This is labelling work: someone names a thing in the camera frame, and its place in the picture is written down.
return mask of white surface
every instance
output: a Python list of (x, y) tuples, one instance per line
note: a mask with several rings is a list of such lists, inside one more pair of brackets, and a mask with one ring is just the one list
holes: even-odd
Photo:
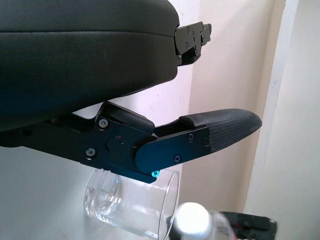
[[(200, 0), (171, 2), (182, 25), (198, 20)], [(188, 114), (192, 68), (180, 67), (175, 80), (115, 101), (156, 125), (169, 123)], [(92, 117), (97, 109), (80, 113)], [(85, 215), (92, 168), (24, 147), (0, 147), (0, 156), (0, 240), (139, 239)]]
[(278, 240), (320, 239), (320, 1), (301, 0), (252, 213), (279, 224)]
[[(212, 24), (212, 34), (193, 67), (191, 114), (227, 108), (256, 112), (273, 5), (274, 0), (201, 2), (199, 18)], [(257, 141), (258, 134), (251, 137)], [(242, 211), (245, 200), (241, 207), (238, 202), (249, 140), (185, 163), (181, 201), (200, 203), (207, 209)]]
[(282, 15), (280, 31), (276, 44), (273, 66), (269, 81), (269, 87), (265, 101), (265, 108), (262, 119), (263, 125), (260, 130), (258, 144), (255, 151), (255, 158), (252, 168), (247, 201), (244, 208), (244, 212), (248, 214), (253, 213), (254, 204), (256, 202), (256, 197), (260, 188), (260, 183), (264, 172), (271, 132), (274, 123), (278, 95), (283, 79), (287, 56), (289, 54), (290, 41), (296, 17), (298, 1), (299, 0), (287, 0)]

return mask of white wall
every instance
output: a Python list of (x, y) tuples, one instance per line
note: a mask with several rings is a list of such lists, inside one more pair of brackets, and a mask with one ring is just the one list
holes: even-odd
[[(199, 18), (212, 24), (212, 34), (193, 67), (191, 114), (240, 108), (262, 117), (270, 79), (262, 76), (270, 76), (280, 25), (277, 21), (282, 15), (281, 10), (274, 13), (273, 6), (274, 0), (201, 1)], [(181, 201), (242, 211), (254, 160), (254, 154), (249, 156), (249, 147), (253, 145), (255, 150), (258, 135), (184, 163)]]
[(319, 11), (320, 1), (299, 1), (261, 184), (249, 206), (279, 222), (279, 240), (320, 239)]

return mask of clear glass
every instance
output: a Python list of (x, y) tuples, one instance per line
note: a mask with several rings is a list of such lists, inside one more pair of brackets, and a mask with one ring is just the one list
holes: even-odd
[(147, 239), (164, 240), (179, 200), (180, 174), (161, 170), (151, 184), (96, 169), (84, 194), (89, 217)]
[(212, 220), (211, 233), (208, 240), (237, 240), (228, 219), (220, 212), (210, 210)]

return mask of black metal bracket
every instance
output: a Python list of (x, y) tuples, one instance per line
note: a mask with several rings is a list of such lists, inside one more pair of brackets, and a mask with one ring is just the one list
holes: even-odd
[(275, 240), (277, 222), (265, 216), (254, 216), (238, 212), (222, 212), (228, 219), (238, 239)]
[(175, 54), (178, 66), (193, 64), (201, 56), (202, 46), (211, 40), (211, 24), (198, 22), (175, 30)]
[(95, 118), (69, 114), (0, 132), (0, 144), (24, 146), (152, 183), (154, 172), (210, 154), (208, 141), (203, 141), (208, 137), (206, 127), (192, 128), (177, 120), (155, 128), (145, 117), (105, 102)]

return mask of black plastic part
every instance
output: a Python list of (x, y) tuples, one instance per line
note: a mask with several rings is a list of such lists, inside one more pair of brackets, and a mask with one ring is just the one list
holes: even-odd
[[(194, 135), (193, 141), (189, 141), (190, 134)], [(207, 127), (159, 137), (138, 149), (135, 164), (142, 172), (149, 173), (203, 157), (211, 153), (210, 146), (203, 145), (203, 139), (208, 137)]]
[(116, 120), (147, 134), (152, 135), (155, 130), (155, 124), (146, 117), (112, 102), (104, 102), (100, 111), (102, 116), (107, 116), (109, 119)]
[(115, 31), (0, 33), (0, 132), (176, 75), (173, 37)]
[(248, 137), (262, 126), (258, 115), (243, 109), (209, 111), (181, 116), (179, 119), (193, 128), (209, 129), (212, 153)]
[(202, 46), (209, 42), (211, 24), (197, 22), (191, 25), (179, 27), (175, 31), (175, 54), (179, 66), (193, 64), (201, 56)]
[[(154, 182), (156, 178), (152, 177), (151, 172), (145, 173), (137, 168), (134, 153), (141, 141), (147, 142), (156, 137), (107, 117), (102, 112), (94, 121), (71, 114), (49, 122), (0, 132), (0, 143), (5, 143), (6, 147), (24, 146), (145, 183)], [(107, 119), (107, 130), (99, 127), (101, 119)], [(95, 155), (87, 156), (87, 149), (94, 149)]]
[[(115, 31), (173, 37), (178, 25), (178, 13), (167, 0), (2, 0), (0, 7), (0, 32)], [(38, 42), (37, 36), (31, 38)]]
[(278, 229), (276, 221), (265, 217), (238, 212), (222, 212), (238, 239), (274, 240)]

